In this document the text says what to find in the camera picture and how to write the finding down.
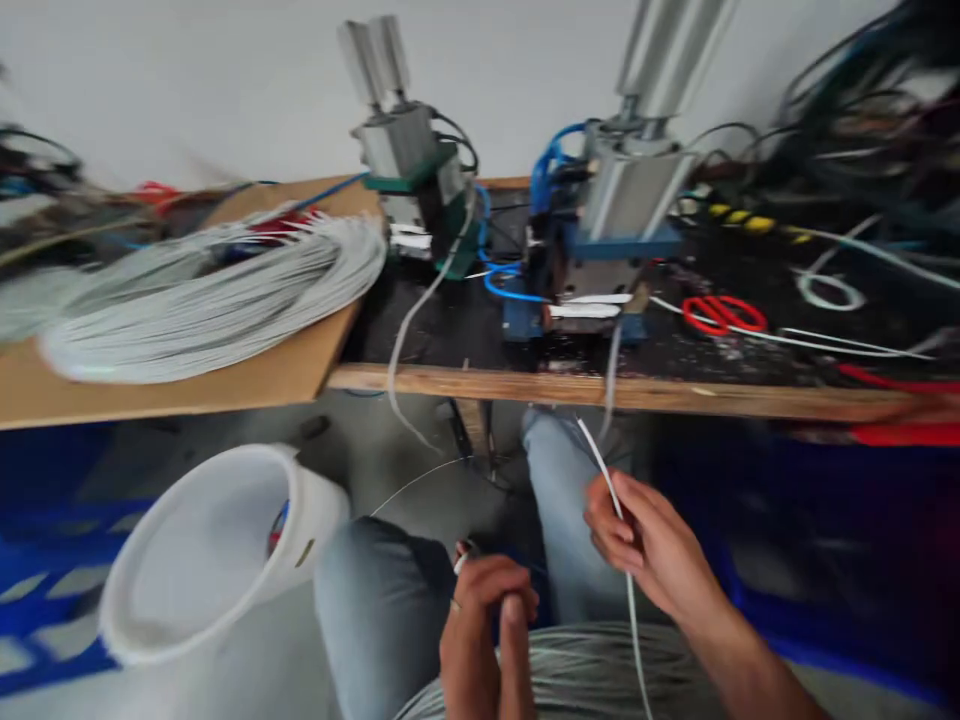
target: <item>red scissors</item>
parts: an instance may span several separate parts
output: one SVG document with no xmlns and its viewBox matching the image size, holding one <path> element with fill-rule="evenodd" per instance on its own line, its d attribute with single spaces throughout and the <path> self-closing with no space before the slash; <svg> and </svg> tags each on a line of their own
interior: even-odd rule
<svg viewBox="0 0 960 720">
<path fill-rule="evenodd" d="M 750 303 L 729 295 L 689 297 L 683 301 L 682 309 L 684 319 L 707 335 L 729 335 L 730 328 L 750 332 L 767 331 L 767 318 L 762 312 Z"/>
</svg>

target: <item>jeans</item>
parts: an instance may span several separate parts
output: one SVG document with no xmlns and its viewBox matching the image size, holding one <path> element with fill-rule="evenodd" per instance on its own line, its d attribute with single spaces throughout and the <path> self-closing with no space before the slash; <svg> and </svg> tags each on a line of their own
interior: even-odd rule
<svg viewBox="0 0 960 720">
<path fill-rule="evenodd" d="M 598 470 L 576 426 L 531 409 L 523 443 L 561 625 L 629 618 L 623 575 L 583 520 Z M 344 720 L 385 720 L 440 673 L 440 636 L 456 578 L 444 547 L 375 518 L 354 521 L 317 568 L 317 617 Z M 656 610 L 641 614 L 650 617 Z"/>
</svg>

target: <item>blue machine base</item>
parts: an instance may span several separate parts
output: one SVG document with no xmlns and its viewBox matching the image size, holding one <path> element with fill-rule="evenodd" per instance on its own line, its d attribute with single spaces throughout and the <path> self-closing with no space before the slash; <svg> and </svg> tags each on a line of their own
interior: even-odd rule
<svg viewBox="0 0 960 720">
<path fill-rule="evenodd" d="M 513 293 L 524 293 L 526 288 L 520 278 L 509 278 L 504 289 Z M 507 342 L 528 342 L 543 337 L 542 306 L 526 300 L 503 301 L 503 339 Z M 620 336 L 622 345 L 637 345 L 647 339 L 647 328 L 643 316 L 628 313 L 620 316 L 623 326 Z"/>
<path fill-rule="evenodd" d="M 677 254 L 682 238 L 669 223 L 664 223 L 646 240 L 637 238 L 605 238 L 596 242 L 586 239 L 577 222 L 563 225 L 563 242 L 568 257 L 576 260 L 621 260 L 632 258 L 671 257 Z M 504 286 L 508 292 L 526 294 L 527 288 L 520 278 L 509 278 Z M 507 342 L 527 342 L 543 337 L 541 306 L 523 300 L 503 301 L 503 337 Z M 647 339 L 643 316 L 624 314 L 620 317 L 623 326 L 620 342 L 636 345 Z"/>
</svg>

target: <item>white bucket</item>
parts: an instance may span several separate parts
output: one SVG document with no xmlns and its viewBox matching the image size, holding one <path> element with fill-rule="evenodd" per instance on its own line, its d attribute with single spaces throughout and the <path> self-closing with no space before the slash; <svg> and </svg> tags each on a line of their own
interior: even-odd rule
<svg viewBox="0 0 960 720">
<path fill-rule="evenodd" d="M 251 607 L 308 580 L 350 516 L 346 493 L 285 445 L 242 445 L 184 475 L 117 556 L 100 633 L 123 665 L 165 662 L 221 637 Z M 280 540 L 267 542 L 289 500 Z"/>
</svg>

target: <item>green machine part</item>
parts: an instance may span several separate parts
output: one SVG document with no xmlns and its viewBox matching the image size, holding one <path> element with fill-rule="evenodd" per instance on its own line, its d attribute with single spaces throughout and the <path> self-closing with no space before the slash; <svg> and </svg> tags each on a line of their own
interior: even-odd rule
<svg viewBox="0 0 960 720">
<path fill-rule="evenodd" d="M 378 194 L 416 196 L 423 185 L 440 174 L 444 166 L 451 160 L 455 159 L 458 163 L 457 171 L 459 172 L 459 152 L 457 145 L 455 143 L 441 142 L 438 143 L 438 147 L 439 151 L 433 158 L 420 163 L 406 176 L 401 178 L 384 178 L 368 175 L 364 178 L 364 186 Z M 466 190 L 458 193 L 444 205 L 441 211 L 440 223 L 450 237 L 456 237 L 457 233 L 459 233 L 463 227 L 466 210 Z M 474 208 L 475 217 L 478 210 L 479 208 Z M 463 238 L 460 240 L 456 256 L 450 265 L 450 269 L 447 271 L 448 279 L 462 280 L 469 272 L 470 267 L 477 257 L 479 237 L 480 223 L 477 220 L 473 220 L 464 233 Z M 436 261 L 438 271 L 443 268 L 446 260 L 447 258 L 443 258 Z"/>
</svg>

